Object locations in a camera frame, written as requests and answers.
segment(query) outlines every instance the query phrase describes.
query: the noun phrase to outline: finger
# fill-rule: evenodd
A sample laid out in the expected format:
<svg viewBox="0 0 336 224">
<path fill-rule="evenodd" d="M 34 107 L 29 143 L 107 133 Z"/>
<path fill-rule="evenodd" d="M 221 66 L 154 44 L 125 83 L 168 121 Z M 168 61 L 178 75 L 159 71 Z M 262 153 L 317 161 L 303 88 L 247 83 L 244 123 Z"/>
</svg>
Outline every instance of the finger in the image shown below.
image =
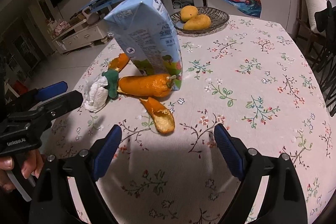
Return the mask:
<svg viewBox="0 0 336 224">
<path fill-rule="evenodd" d="M 43 160 L 39 150 L 36 150 L 36 169 L 34 171 L 35 177 L 39 178 L 43 168 Z"/>
<path fill-rule="evenodd" d="M 2 187 L 7 192 L 11 192 L 15 189 L 14 184 L 11 182 L 6 172 L 3 170 L 0 170 L 0 187 Z"/>
<path fill-rule="evenodd" d="M 41 157 L 42 157 L 43 162 L 47 160 L 47 156 L 45 154 L 41 154 Z"/>
<path fill-rule="evenodd" d="M 14 167 L 14 162 L 11 157 L 0 158 L 0 169 L 2 170 L 12 170 Z"/>
<path fill-rule="evenodd" d="M 25 179 L 27 179 L 31 173 L 36 169 L 36 150 L 27 152 L 27 159 L 22 165 L 21 172 Z"/>
</svg>

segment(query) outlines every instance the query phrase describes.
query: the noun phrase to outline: orange peel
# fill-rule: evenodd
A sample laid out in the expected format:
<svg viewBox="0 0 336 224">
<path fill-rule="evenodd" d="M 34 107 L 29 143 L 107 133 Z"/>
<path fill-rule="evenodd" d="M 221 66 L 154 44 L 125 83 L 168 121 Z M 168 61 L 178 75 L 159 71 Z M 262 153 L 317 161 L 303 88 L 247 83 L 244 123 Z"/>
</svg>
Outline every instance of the orange peel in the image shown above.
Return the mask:
<svg viewBox="0 0 336 224">
<path fill-rule="evenodd" d="M 109 69 L 114 69 L 120 72 L 128 63 L 129 58 L 125 53 L 119 54 L 119 57 L 113 59 L 109 63 Z"/>
<path fill-rule="evenodd" d="M 126 76 L 119 79 L 117 92 L 147 97 L 165 97 L 171 92 L 176 75 L 162 73 L 148 76 Z"/>
<path fill-rule="evenodd" d="M 175 121 L 170 110 L 152 97 L 139 98 L 139 100 L 152 117 L 157 131 L 167 134 L 175 130 Z"/>
</svg>

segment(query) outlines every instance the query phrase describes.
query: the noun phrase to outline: yellow mango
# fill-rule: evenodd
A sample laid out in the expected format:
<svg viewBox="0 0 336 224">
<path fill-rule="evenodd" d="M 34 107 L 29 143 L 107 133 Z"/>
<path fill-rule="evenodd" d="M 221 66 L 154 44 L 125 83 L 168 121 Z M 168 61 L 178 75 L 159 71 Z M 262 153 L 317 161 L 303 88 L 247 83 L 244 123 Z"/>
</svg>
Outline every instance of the yellow mango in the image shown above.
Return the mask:
<svg viewBox="0 0 336 224">
<path fill-rule="evenodd" d="M 211 19 L 207 15 L 197 15 L 188 20 L 184 25 L 184 30 L 204 30 L 209 28 Z"/>
<path fill-rule="evenodd" d="M 195 6 L 188 5 L 182 8 L 180 14 L 181 14 L 181 20 L 183 22 L 187 22 L 192 17 L 198 15 L 198 9 Z"/>
</svg>

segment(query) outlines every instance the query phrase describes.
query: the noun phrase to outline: blue gripper pad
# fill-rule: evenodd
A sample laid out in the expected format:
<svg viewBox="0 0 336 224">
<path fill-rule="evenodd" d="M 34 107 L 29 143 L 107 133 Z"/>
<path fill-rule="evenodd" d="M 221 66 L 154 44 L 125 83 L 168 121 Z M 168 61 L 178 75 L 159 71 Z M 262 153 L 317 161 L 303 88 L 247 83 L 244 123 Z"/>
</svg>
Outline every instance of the blue gripper pad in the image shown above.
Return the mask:
<svg viewBox="0 0 336 224">
<path fill-rule="evenodd" d="M 66 92 L 68 89 L 68 84 L 64 81 L 50 85 L 46 88 L 42 88 L 38 90 L 38 93 L 35 95 L 35 99 L 38 101 L 46 101 L 52 97 L 60 95 Z"/>
<path fill-rule="evenodd" d="M 231 136 L 222 124 L 215 126 L 214 136 L 217 146 L 222 153 L 231 174 L 241 181 L 244 177 L 243 159 L 231 142 Z"/>
<path fill-rule="evenodd" d="M 93 161 L 93 179 L 97 181 L 103 177 L 110 166 L 114 154 L 121 142 L 122 130 L 120 126 L 114 125 L 110 132 L 106 135 L 105 144 Z"/>
</svg>

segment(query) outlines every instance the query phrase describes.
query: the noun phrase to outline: white tablecloth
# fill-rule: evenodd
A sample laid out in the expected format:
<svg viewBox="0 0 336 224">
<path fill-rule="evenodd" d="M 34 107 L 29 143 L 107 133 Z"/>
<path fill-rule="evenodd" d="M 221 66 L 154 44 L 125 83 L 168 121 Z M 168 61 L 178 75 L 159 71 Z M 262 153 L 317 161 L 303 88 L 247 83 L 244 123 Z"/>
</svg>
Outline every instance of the white tablecloth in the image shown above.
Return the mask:
<svg viewBox="0 0 336 224">
<path fill-rule="evenodd" d="M 119 95 L 97 114 L 81 107 L 56 120 L 48 152 L 72 156 L 118 124 L 122 142 L 97 184 L 119 223 L 216 223 L 239 185 L 212 136 L 223 123 L 262 155 L 290 155 L 312 223 L 336 185 L 334 152 L 322 94 L 292 39 L 279 24 L 238 16 L 220 32 L 179 39 L 182 87 L 162 98 L 175 118 L 173 134 L 157 134 L 139 100 Z M 112 40 L 75 89 L 83 92 L 85 80 L 119 53 Z M 120 77 L 138 74 L 129 63 Z M 266 182 L 247 221 L 257 216 Z M 73 197 L 88 222 L 75 190 Z"/>
</svg>

